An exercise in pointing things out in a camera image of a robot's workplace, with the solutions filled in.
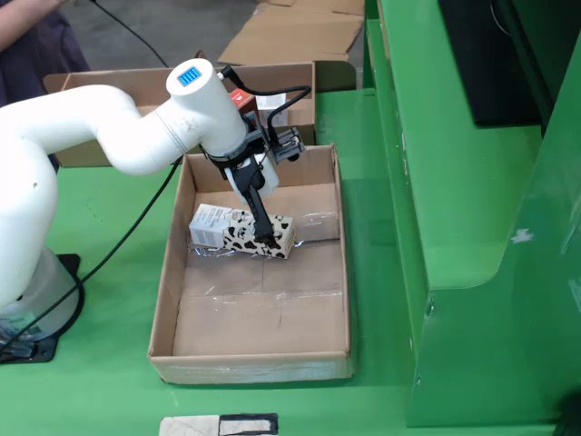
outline cow print box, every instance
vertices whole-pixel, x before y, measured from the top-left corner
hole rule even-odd
[[[296,232],[289,216],[269,215],[277,245],[274,248],[254,241],[254,218],[240,209],[200,204],[190,223],[193,243],[238,252],[286,259]]]

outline green table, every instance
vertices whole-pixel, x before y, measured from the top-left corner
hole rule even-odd
[[[345,381],[182,387],[147,361],[177,177],[125,246],[87,283],[84,311],[50,363],[3,366],[0,434],[156,435],[164,416],[277,412],[282,435],[541,436],[547,427],[406,430],[412,364],[389,182],[374,90],[318,96],[319,138],[339,150],[359,315],[359,368]],[[111,168],[63,169],[49,238],[93,268],[167,172],[135,178]],[[375,229],[389,228],[377,238]]]

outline black tape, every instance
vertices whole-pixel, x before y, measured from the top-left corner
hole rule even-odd
[[[240,431],[238,433],[222,433],[223,421],[267,421],[269,430]],[[262,434],[279,434],[279,415],[277,413],[241,413],[238,415],[220,415],[218,436],[261,436]]]

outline black cable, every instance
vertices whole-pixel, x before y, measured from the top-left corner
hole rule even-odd
[[[147,45],[149,47],[149,49],[153,52],[154,55],[157,56],[157,58],[160,60],[160,62],[163,64],[163,66],[165,66],[166,68],[169,68],[169,65],[166,64],[166,62],[163,60],[163,58],[160,56],[159,53],[157,53],[155,51],[155,49],[147,42],[145,41],[143,38],[141,38],[138,34],[136,34],[128,25],[126,25],[123,21],[121,21],[119,18],[117,18],[115,15],[113,15],[111,12],[109,12],[107,9],[105,9],[104,7],[102,7],[101,5],[99,5],[97,3],[97,0],[90,0],[91,3],[93,3],[95,6],[97,6],[99,9],[101,9],[103,12],[105,12],[107,15],[109,15],[113,20],[115,20],[117,23],[119,23],[120,25],[122,25],[125,29],[127,29],[133,36],[135,36],[137,39],[139,39],[142,43],[144,43],[145,45]]]
[[[285,104],[277,107],[275,110],[273,110],[271,112],[271,114],[269,115],[268,119],[266,120],[266,127],[267,127],[267,132],[269,134],[269,142],[270,142],[271,147],[273,145],[277,145],[279,143],[279,136],[277,135],[276,130],[274,130],[274,126],[272,125],[272,120],[274,119],[274,117],[277,114],[284,111],[285,109],[287,109],[288,107],[297,103],[300,99],[306,97],[310,93],[310,91],[312,90],[311,87],[308,85],[300,85],[300,86],[290,86],[288,88],[275,89],[274,91],[256,91],[254,89],[250,89],[248,86],[246,86],[244,84],[242,79],[236,74],[236,72],[231,67],[231,65],[227,65],[224,68],[222,68],[221,74],[225,78],[230,79],[237,87],[239,87],[240,89],[242,89],[242,91],[244,91],[248,94],[253,94],[253,95],[258,95],[258,96],[269,96],[269,95],[277,95],[277,94],[282,94],[282,93],[294,93],[296,91],[302,91],[300,94],[296,95],[294,98],[291,98],[287,103],[285,103]]]
[[[150,209],[152,208],[152,206],[155,204],[155,202],[157,201],[157,199],[162,194],[163,190],[167,187],[167,185],[171,181],[171,179],[172,179],[175,171],[178,169],[178,165],[180,164],[180,161],[181,161],[181,159],[178,159],[177,161],[175,161],[173,163],[172,170],[167,175],[167,177],[165,178],[165,181],[163,181],[162,186],[160,187],[160,189],[157,190],[157,193],[155,193],[155,195],[153,196],[152,200],[149,202],[149,204],[147,204],[147,206],[143,210],[142,214],[139,215],[139,218],[137,218],[137,221],[135,221],[135,223],[130,227],[130,229],[123,236],[123,238],[121,238],[121,240],[103,258],[103,260],[100,261],[99,264],[97,266],[95,266],[91,270],[91,272],[89,272],[87,275],[85,275],[85,277],[81,281],[79,281],[75,286],[73,286],[73,288],[71,288],[65,295],[63,295],[56,302],[54,302],[52,306],[50,306],[48,309],[46,309],[44,312],[42,312],[40,315],[38,315],[36,318],[34,318],[33,321],[29,322],[20,332],[18,332],[17,334],[13,335],[2,347],[0,347],[0,355],[2,355],[4,353],[4,351],[12,343],[14,343],[18,338],[20,338],[20,336],[22,336],[23,334],[25,334],[28,329],[30,329],[33,325],[35,325],[37,322],[39,322],[40,320],[42,320],[46,315],[48,315],[50,312],[52,312],[54,310],[54,308],[56,308],[61,302],[63,302],[64,300],[66,300],[73,292],[75,292],[79,288],[79,286],[81,286],[86,281],[88,281],[91,277],[93,277],[107,263],[107,261],[109,261],[109,259],[111,259],[113,257],[113,255],[117,252],[117,250],[119,250],[119,248],[123,245],[123,243],[125,241],[127,241],[127,239],[129,238],[129,236],[131,236],[131,234],[133,233],[133,231],[141,223],[141,221],[143,220],[143,218],[145,218],[145,215],[150,211]]]

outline black mount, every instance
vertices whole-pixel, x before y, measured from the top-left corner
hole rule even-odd
[[[77,276],[81,258],[77,254],[59,254],[58,260],[64,268],[73,276],[74,281],[79,284],[81,281]],[[40,363],[49,362],[56,352],[56,345],[62,334],[64,334],[81,314],[84,306],[84,287],[79,284],[79,302],[74,309],[73,316],[57,332],[42,339],[41,341],[16,341],[0,355],[0,364],[8,363]],[[0,346],[6,343],[6,339],[0,336]]]
[[[242,119],[248,127],[248,133],[240,147],[232,154],[217,157],[207,154],[203,148],[202,150],[206,157],[218,167],[224,180],[228,178],[225,173],[226,168],[231,169],[232,178],[254,217],[254,240],[273,248],[276,246],[274,230],[258,193],[265,183],[261,172],[262,161],[257,162],[254,156],[266,153],[264,159],[268,159],[268,153],[271,153],[277,164],[285,159],[294,162],[299,159],[300,153],[304,152],[305,146],[300,139],[299,131],[294,127],[279,134],[277,141],[273,142],[269,140],[256,113],[242,115]],[[250,164],[240,167],[248,158],[251,158]]]

